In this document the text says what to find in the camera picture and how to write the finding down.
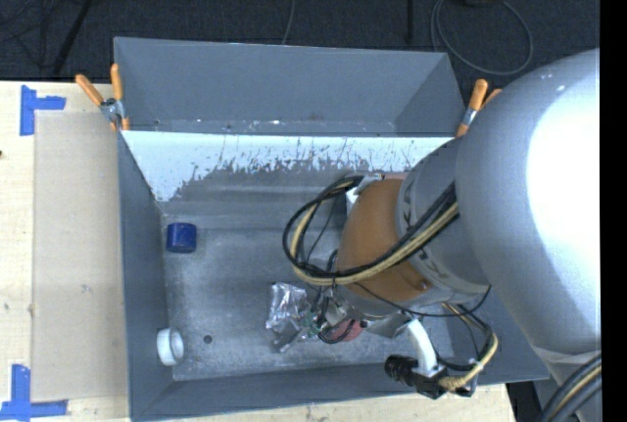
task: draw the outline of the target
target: brown cylinder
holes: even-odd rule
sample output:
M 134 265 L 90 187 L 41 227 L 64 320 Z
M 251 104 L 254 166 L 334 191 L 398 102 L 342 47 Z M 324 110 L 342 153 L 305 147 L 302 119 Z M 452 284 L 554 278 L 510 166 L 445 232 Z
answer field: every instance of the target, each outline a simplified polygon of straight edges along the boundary
M 360 193 L 342 231 L 337 255 L 338 269 L 346 270 L 370 263 L 399 241 L 395 209 L 402 183 L 402 179 L 386 178 L 371 183 Z M 431 288 L 429 281 L 408 260 L 389 267 L 360 284 L 375 295 L 392 302 L 410 301 Z M 347 285 L 347 288 L 361 297 L 375 299 L 355 284 Z

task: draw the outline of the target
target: black floor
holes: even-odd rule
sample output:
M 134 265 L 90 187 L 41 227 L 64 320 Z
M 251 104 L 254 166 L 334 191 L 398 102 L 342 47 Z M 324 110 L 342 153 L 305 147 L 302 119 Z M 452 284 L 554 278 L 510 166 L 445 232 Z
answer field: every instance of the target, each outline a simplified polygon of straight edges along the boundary
M 482 6 L 445 0 L 436 23 L 439 0 L 413 0 L 411 15 L 409 0 L 94 0 L 68 42 L 83 1 L 0 0 L 0 79 L 68 80 L 81 72 L 108 82 L 116 36 L 436 49 L 451 54 L 467 102 L 478 77 L 505 87 L 535 68 L 600 46 L 601 0 L 495 0 Z M 434 38 L 434 26 L 448 45 L 437 33 Z M 72 45 L 67 55 L 64 44 Z M 518 387 L 511 390 L 516 411 L 534 413 L 533 397 Z

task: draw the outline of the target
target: black connector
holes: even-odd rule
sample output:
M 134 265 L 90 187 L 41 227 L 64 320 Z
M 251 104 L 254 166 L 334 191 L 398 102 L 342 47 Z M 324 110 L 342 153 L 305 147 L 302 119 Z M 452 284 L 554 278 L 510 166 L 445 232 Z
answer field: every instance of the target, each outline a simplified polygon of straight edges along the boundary
M 414 387 L 416 392 L 432 399 L 437 399 L 446 392 L 439 383 L 442 377 L 447 375 L 444 368 L 432 377 L 425 377 L 415 373 L 413 369 L 418 365 L 418 361 L 413 357 L 392 354 L 385 361 L 385 373 L 397 382 L 401 382 L 409 387 Z

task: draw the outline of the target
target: white plastic object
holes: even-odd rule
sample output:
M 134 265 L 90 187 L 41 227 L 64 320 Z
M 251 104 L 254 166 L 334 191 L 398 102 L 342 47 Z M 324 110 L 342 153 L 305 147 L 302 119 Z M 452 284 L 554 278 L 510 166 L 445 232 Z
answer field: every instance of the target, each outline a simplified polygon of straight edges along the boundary
M 418 365 L 413 371 L 427 378 L 432 377 L 442 368 L 438 364 L 438 358 L 433 349 L 433 344 L 431 344 L 431 339 L 429 339 L 422 323 L 417 319 L 413 319 L 408 324 L 408 333 L 418 361 Z
M 185 344 L 175 328 L 164 328 L 157 334 L 157 352 L 165 366 L 176 365 L 185 354 Z

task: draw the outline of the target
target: cardboard sheet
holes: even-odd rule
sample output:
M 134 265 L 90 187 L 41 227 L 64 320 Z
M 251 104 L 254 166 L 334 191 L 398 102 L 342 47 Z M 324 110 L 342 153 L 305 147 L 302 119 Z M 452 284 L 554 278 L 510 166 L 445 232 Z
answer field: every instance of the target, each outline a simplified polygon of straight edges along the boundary
M 35 142 L 32 397 L 123 396 L 115 133 L 69 103 L 37 115 Z

